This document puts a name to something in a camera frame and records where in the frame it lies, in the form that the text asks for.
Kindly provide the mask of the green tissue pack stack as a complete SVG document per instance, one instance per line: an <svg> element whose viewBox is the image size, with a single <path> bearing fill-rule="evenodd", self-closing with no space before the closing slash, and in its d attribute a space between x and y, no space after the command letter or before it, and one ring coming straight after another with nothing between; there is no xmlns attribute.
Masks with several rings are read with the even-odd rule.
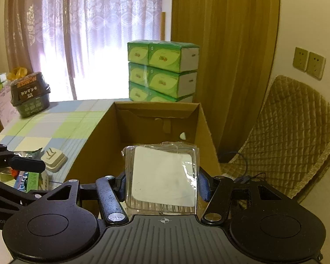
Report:
<svg viewBox="0 0 330 264"><path fill-rule="evenodd" d="M192 43L134 40L127 43L129 99L191 103L200 47Z"/></svg>

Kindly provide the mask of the quilted brown chair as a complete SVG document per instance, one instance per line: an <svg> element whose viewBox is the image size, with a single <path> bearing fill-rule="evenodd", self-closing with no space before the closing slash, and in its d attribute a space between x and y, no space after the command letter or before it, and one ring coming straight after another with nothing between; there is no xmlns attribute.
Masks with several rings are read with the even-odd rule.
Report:
<svg viewBox="0 0 330 264"><path fill-rule="evenodd" d="M264 176L300 202L329 160L330 103L309 85L279 75L239 153L220 166L232 178Z"/></svg>

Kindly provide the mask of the checkered tablecloth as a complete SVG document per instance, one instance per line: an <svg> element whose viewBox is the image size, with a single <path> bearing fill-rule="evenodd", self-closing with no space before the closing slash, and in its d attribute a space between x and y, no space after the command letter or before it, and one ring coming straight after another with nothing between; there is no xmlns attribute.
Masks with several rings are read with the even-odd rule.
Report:
<svg viewBox="0 0 330 264"><path fill-rule="evenodd" d="M113 99L60 101L36 115L15 117L0 132L0 144L10 151L35 151L49 148L62 151L67 162L55 175L48 172L49 189L65 181L75 159Z"/></svg>

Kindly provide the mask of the silver foil bag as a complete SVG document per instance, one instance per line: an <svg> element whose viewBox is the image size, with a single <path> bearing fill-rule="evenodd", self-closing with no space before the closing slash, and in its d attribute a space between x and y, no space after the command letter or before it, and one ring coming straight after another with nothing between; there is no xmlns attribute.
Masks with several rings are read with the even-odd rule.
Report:
<svg viewBox="0 0 330 264"><path fill-rule="evenodd" d="M44 154L42 148L31 150L31 151L14 151L13 155L15 157L33 159L33 160L41 160L41 156Z"/></svg>

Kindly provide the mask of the brown wooden door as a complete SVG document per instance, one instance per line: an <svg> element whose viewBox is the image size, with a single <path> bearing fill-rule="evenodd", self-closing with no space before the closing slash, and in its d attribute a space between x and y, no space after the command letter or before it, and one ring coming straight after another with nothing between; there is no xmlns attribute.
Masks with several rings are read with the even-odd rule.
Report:
<svg viewBox="0 0 330 264"><path fill-rule="evenodd" d="M194 101L222 163L242 147L261 110L279 15L280 0L172 0L171 39L200 47Z"/></svg>

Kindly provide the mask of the brown cardboard box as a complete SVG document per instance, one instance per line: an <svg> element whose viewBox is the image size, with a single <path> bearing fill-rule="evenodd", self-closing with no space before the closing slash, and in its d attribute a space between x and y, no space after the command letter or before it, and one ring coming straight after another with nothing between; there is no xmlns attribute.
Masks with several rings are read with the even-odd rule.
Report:
<svg viewBox="0 0 330 264"><path fill-rule="evenodd" d="M128 145L183 142L199 149L199 164L210 175L220 165L202 107L194 103L114 102L92 126L66 179L93 183L125 168L121 151Z"/></svg>

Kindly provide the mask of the sheer purple curtain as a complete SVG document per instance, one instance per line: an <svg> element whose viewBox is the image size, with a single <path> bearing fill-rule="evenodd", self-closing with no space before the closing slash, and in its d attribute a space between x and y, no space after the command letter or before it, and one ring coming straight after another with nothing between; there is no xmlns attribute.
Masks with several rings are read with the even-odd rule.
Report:
<svg viewBox="0 0 330 264"><path fill-rule="evenodd" d="M129 94L127 44L160 37L162 0L5 0L9 69L41 72L52 101Z"/></svg>

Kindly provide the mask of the double wall socket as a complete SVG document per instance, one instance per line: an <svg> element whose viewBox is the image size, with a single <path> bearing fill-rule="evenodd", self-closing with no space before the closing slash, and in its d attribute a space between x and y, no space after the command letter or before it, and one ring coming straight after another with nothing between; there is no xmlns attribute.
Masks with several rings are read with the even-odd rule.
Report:
<svg viewBox="0 0 330 264"><path fill-rule="evenodd" d="M324 73L326 58L319 54L296 47L294 50L293 67L306 72L311 77L321 80Z"/></svg>

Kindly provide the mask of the blue floss pick box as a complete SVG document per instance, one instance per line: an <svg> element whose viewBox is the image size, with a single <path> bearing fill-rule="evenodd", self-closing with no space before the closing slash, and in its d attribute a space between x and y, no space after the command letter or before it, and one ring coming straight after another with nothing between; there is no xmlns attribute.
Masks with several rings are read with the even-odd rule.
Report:
<svg viewBox="0 0 330 264"><path fill-rule="evenodd" d="M14 188L27 193L31 190L39 189L39 173L20 171L15 181Z"/></svg>

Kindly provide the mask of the clear plastic clamshell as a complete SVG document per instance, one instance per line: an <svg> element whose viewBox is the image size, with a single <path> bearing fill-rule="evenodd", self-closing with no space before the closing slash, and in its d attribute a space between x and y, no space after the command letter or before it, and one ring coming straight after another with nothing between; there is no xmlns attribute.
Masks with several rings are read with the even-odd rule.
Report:
<svg viewBox="0 0 330 264"><path fill-rule="evenodd" d="M197 146L162 142L123 149L125 206L130 215L192 215L197 212Z"/></svg>

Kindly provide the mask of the white power adapter plug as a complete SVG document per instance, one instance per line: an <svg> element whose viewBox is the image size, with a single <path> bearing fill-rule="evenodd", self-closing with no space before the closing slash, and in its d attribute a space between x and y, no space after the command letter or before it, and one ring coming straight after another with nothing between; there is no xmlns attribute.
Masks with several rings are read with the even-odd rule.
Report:
<svg viewBox="0 0 330 264"><path fill-rule="evenodd" d="M66 163L68 157L59 149L49 147L41 156L46 165L46 170L56 173Z"/></svg>

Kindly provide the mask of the green spray medicine box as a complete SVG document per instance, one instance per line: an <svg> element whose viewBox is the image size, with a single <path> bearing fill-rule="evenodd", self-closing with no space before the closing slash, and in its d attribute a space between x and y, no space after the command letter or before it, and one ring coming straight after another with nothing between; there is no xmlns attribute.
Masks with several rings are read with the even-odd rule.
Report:
<svg viewBox="0 0 330 264"><path fill-rule="evenodd" d="M38 190L49 190L49 175L46 171L39 174L38 177Z"/></svg>

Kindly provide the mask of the dark green food container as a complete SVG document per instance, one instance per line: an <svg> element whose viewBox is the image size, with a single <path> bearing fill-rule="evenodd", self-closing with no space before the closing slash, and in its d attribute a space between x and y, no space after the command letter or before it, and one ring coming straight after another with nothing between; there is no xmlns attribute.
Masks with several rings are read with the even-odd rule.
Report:
<svg viewBox="0 0 330 264"><path fill-rule="evenodd" d="M11 83L11 104L21 118L28 118L50 106L50 86L41 72L35 72Z"/></svg>

